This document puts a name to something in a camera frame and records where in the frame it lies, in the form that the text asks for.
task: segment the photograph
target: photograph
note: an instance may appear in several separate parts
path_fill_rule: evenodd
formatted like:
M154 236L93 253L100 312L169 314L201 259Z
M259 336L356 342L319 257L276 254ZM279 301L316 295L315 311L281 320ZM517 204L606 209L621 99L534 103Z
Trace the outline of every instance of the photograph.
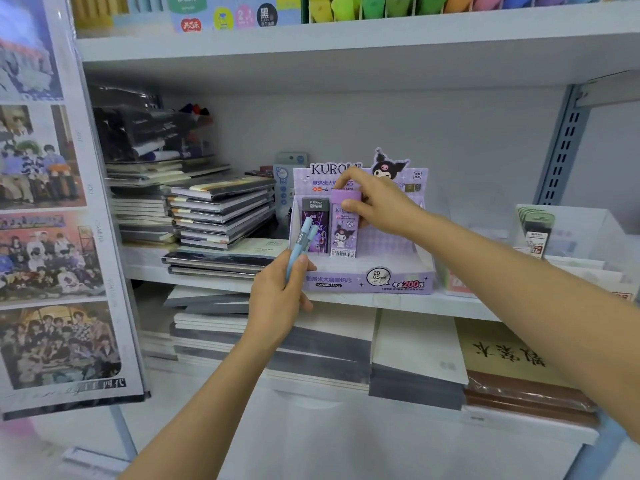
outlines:
M0 312L0 351L14 390L111 378L122 368L106 301Z
M0 0L0 101L62 101L42 0Z
M0 215L0 307L105 294L91 226L82 212Z
M0 209L84 207L63 105L0 105Z

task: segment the person's left hand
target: person's left hand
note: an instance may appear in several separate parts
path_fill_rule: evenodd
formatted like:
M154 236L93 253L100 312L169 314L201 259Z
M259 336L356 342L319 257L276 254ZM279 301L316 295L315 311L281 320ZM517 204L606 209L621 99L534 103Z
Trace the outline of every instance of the person's left hand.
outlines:
M300 307L306 312L313 310L313 304L302 293L302 284L307 271L315 271L316 265L307 255L300 255L285 284L289 256L291 251L284 251L256 275L249 298L249 320L243 338L274 350L290 332Z

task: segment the yellow sticker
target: yellow sticker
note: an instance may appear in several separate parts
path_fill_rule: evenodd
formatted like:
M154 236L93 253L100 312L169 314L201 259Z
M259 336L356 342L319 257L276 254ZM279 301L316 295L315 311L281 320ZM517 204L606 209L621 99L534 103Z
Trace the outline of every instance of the yellow sticker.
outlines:
M276 0L276 10L299 10L300 0Z
M216 30L233 30L234 16L229 8L220 6L213 12L213 25Z

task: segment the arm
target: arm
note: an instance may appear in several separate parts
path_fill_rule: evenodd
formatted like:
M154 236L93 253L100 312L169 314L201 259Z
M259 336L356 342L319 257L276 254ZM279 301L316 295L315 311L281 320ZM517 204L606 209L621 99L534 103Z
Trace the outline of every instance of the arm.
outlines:
M389 178L350 167L363 202L342 206L441 259L489 309L640 440L640 310L550 264L412 202Z
M300 306L312 309L301 290L307 269L316 267L300 256L285 285L290 254L283 252L256 276L242 338L120 480L217 478L262 370L291 330Z

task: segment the blue pen box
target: blue pen box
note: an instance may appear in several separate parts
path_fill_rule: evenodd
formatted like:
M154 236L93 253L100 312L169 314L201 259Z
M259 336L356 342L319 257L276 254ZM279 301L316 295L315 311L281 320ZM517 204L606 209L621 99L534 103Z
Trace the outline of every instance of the blue pen box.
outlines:
M176 32L243 30L302 23L302 0L163 0Z

